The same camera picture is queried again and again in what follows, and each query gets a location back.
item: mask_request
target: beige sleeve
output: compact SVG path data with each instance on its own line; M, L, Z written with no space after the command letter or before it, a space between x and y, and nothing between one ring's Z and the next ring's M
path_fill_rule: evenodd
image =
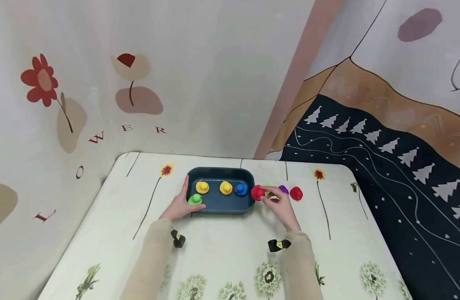
M290 231L285 239L291 242L283 253L290 300L322 300L322 291L314 271L315 255L308 235L302 231Z
M155 300L160 292L166 263L173 247L172 222L153 222L143 240L143 248L131 271L120 300Z

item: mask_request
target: white tablecloth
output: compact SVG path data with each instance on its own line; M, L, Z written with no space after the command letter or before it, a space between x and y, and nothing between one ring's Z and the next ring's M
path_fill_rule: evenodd
M173 165L172 173L158 181L166 164ZM195 167L241 167L253 174L256 184L283 184L289 190L300 187L303 199L292 200L292 205L302 230L312 240L326 300L404 299L400 273L363 195L358 187L353 192L351 184L356 180L348 168L138 152L117 159L39 299L79 299L77 287L95 265L99 265L94 275L97 282L92 290L81 286L86 290L80 293L81 299L119 299L147 228L179 193L185 174ZM314 168L325 173L318 186ZM148 215L133 240L153 190ZM281 252L269 253L267 246L268 240L282 239L285 230L263 203L255 203L245 215L193 214L175 222L174 227L186 237L186 243L183 249L173 249L160 299L189 299L185 290L193 286L204 291L201 299L230 299L232 295L233 300L285 299ZM264 280L261 273L268 268L280 272L281 281L272 284L268 293L258 294L255 285Z

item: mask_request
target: flower stem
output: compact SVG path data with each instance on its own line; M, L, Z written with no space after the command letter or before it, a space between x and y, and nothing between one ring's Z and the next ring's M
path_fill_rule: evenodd
M146 209L145 215L144 215L143 219L141 220L140 225L138 226L137 232L136 232L135 235L133 236L133 240L134 240L135 237L137 236L138 231L139 231L139 229L141 228L141 224L143 224L143 221L145 220L146 215L148 214L148 210L150 209L150 205L151 205L151 200L153 200L153 195L155 195L155 190L156 190L156 187L158 186L158 183L160 182L160 179L161 179L161 176L160 176L160 177L158 178L158 180L156 181L155 188L153 189L153 193L151 193L150 202L148 203L148 207L147 207L147 209Z
M56 101L58 101L58 104L60 105L61 110L63 111L63 114L65 114L66 121L68 121L68 126L70 127L70 131L71 131L71 133L73 133L73 127L71 126L70 119L68 119L68 115L66 115L66 111L63 109L63 106L61 105L61 103L60 103L60 101L58 100L58 98L56 98Z
M322 202L323 211L325 212L325 218L327 218L328 237L330 238L330 240L332 240L332 236L330 235L330 223L328 222L327 210L325 209L325 204L323 203L322 194L319 192L318 180L317 180L317 189L318 189L318 195L320 196L320 201Z
M357 186L358 186L358 199L360 200L360 205L362 206L363 213L365 214L365 217L367 217L367 220L368 220L367 212L365 211L365 208L363 208L362 199L360 198L360 186L358 184Z
M455 71L457 70L457 67L459 64L460 64L460 58L458 59L457 64L453 68L452 76L450 77L450 82L452 83L452 86L453 86L452 92L460 90L460 87L457 87L455 85L455 82L453 81L453 77L455 76Z
M130 103L131 103L131 106L135 106L135 105L133 104L133 99L131 98L131 89L133 88L133 82L134 82L134 81L131 82L130 91L128 92L128 93L129 93L129 96L130 96Z

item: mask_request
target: purple rubber duck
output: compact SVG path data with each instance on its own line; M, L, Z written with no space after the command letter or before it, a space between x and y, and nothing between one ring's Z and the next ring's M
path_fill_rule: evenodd
M289 194L289 190L287 189L287 187L286 187L286 186L284 186L284 185L281 185L281 186L279 186L278 188L279 188L279 189L281 189L281 190L282 190L282 192L284 192L284 193L286 193L286 194Z

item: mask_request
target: red rubber duck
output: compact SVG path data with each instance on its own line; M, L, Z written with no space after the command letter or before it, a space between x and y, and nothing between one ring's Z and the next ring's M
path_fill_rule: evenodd
M290 190L290 196L293 198L293 200L299 201L303 198L303 192L299 187L296 186Z
M257 184L251 188L250 195L253 200L260 201L259 197L265 196L265 191L262 190L259 184Z

